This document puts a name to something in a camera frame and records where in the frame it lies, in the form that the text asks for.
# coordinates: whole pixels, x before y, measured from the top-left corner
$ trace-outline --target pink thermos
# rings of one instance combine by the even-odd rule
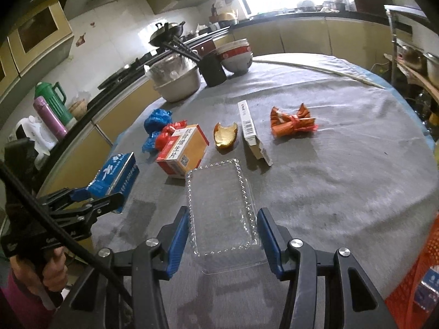
[[[39,96],[33,101],[33,108],[38,113],[49,130],[53,133],[56,139],[61,140],[67,134],[67,129],[58,120],[52,109],[49,107],[47,101],[43,96]]]

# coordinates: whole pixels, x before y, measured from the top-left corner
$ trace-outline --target gray tablecloth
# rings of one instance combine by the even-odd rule
[[[332,56],[282,55],[344,72],[358,73]],[[237,103],[247,99],[260,139],[274,161],[256,161],[242,134],[229,152],[218,152],[217,122],[239,123]],[[294,113],[305,103],[319,130],[314,135],[275,139],[272,106]],[[174,121],[198,123],[211,145],[202,165],[238,158],[258,208],[316,249],[350,248],[382,296],[398,285],[421,250],[439,209],[438,172],[420,128],[387,90],[297,67],[253,63],[244,76],[213,88],[201,85],[176,105],[163,99],[149,106],[126,131],[116,152],[135,153],[140,174],[121,215],[107,214],[93,226],[96,249],[134,248],[173,220],[186,205],[184,181],[167,178],[154,157],[141,153],[143,121],[157,107]],[[162,282],[171,328],[276,328],[287,283],[268,265],[222,274],[202,274],[186,246],[179,271]],[[323,323],[319,280],[316,327]]]

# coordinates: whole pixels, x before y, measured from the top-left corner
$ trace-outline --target hanging pot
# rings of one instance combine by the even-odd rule
[[[183,34],[184,24],[184,21],[180,24],[168,22],[165,24],[160,22],[155,24],[157,26],[157,31],[152,34],[149,43],[154,47],[160,47],[163,45],[163,42],[172,41],[174,36],[180,37]]]

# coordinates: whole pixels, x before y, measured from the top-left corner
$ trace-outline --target transparent plastic lid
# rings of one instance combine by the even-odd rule
[[[237,159],[189,171],[186,187],[190,244],[204,273],[231,271],[266,261],[251,189]]]

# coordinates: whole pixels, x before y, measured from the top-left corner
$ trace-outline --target silver screw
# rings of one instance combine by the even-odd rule
[[[299,248],[303,246],[303,241],[301,239],[293,239],[290,241],[290,245]]]
[[[339,254],[342,255],[343,257],[348,257],[351,254],[351,250],[349,250],[346,247],[340,247]]]
[[[146,245],[149,247],[154,247],[159,244],[159,239],[156,239],[155,237],[151,237],[150,239],[146,240]]]
[[[104,249],[100,249],[99,252],[97,253],[100,257],[107,257],[110,254],[110,249],[104,248]]]

